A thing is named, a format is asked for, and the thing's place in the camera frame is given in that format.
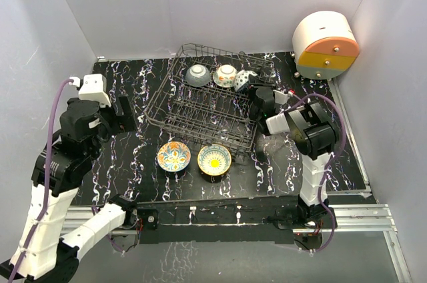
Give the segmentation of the blue white pattern bowl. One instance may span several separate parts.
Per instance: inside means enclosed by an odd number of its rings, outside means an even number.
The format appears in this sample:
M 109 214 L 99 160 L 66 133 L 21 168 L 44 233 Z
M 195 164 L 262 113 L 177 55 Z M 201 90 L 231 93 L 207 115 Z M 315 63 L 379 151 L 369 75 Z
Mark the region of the blue white pattern bowl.
M 251 70 L 241 70 L 239 71 L 234 79 L 233 87 L 236 93 L 240 93 L 248 86 L 250 77 L 257 77 L 258 74 L 255 71 Z

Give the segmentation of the orange flower green leaf bowl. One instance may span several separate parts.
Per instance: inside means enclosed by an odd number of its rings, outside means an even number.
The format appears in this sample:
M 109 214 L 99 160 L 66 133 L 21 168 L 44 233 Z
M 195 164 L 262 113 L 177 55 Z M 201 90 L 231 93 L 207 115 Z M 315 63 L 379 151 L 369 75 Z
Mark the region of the orange flower green leaf bowl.
M 237 70 L 232 65 L 221 65 L 213 73 L 213 81 L 216 85 L 231 88 L 236 78 Z

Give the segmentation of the grey wire dish rack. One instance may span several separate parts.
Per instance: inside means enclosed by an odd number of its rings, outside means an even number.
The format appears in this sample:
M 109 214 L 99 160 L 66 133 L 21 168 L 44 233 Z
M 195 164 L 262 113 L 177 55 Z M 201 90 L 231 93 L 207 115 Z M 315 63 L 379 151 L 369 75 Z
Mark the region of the grey wire dish rack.
M 185 74 L 192 65 L 198 64 L 206 66 L 210 73 L 221 65 L 252 70 L 263 81 L 272 80 L 274 68 L 272 58 L 262 54 L 183 44 L 145 109 L 147 121 L 194 144 L 221 144 L 233 156 L 251 152 L 257 126 L 250 120 L 249 97 L 213 81 L 203 87 L 192 87 L 186 82 Z

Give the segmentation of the grey speckled bowl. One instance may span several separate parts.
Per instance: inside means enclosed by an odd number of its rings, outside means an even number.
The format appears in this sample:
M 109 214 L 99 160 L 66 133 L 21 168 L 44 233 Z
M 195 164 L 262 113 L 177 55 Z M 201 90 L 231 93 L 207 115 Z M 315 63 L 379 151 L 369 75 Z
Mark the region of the grey speckled bowl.
M 186 72 L 185 81 L 192 87 L 203 87 L 210 82 L 210 72 L 204 65 L 192 65 Z

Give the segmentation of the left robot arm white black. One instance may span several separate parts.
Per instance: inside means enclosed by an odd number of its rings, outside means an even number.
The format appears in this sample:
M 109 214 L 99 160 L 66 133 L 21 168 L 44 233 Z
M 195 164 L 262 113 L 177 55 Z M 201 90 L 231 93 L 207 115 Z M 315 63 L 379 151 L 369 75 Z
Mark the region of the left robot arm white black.
M 99 101 L 67 102 L 60 128 L 49 130 L 45 148 L 35 162 L 31 205 L 14 255 L 1 263 L 1 276 L 13 282 L 69 282 L 81 259 L 112 230 L 137 223 L 136 203 L 116 195 L 83 225 L 61 233 L 67 211 L 101 148 L 111 137 L 136 129 L 127 95 L 118 97 L 123 113 Z

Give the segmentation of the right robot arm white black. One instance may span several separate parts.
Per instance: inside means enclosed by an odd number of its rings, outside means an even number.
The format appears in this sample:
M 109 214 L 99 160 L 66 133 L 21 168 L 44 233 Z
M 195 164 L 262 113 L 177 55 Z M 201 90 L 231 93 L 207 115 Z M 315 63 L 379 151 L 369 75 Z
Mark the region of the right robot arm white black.
M 278 112 L 276 106 L 285 104 L 295 94 L 292 91 L 284 94 L 274 88 L 270 83 L 248 85 L 252 102 L 250 119 L 264 135 L 290 134 L 302 155 L 303 180 L 296 207 L 292 211 L 280 208 L 268 221 L 277 227 L 289 222 L 311 228 L 326 214 L 334 218 L 328 207 L 326 172 L 345 148 L 344 119 L 336 104 L 319 93 L 299 98 L 293 107 Z

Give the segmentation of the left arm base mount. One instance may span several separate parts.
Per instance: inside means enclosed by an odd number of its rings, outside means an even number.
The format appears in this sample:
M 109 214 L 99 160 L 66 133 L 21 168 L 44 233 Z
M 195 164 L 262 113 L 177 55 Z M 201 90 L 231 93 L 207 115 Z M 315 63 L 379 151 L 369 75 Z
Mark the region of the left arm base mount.
M 159 223 L 159 213 L 153 208 L 143 208 L 137 210 L 136 230 L 156 230 Z

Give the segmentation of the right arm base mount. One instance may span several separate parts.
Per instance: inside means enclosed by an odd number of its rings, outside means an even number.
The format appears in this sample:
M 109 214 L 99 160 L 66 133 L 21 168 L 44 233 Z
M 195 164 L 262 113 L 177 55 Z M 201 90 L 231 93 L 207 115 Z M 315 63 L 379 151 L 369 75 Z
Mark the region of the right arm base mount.
M 287 230 L 296 228 L 315 229 L 336 229 L 338 224 L 332 219 L 329 213 L 320 206 L 320 209 L 307 212 L 299 208 L 278 208 L 272 216 L 263 219 L 265 224 L 273 224 L 277 229 Z

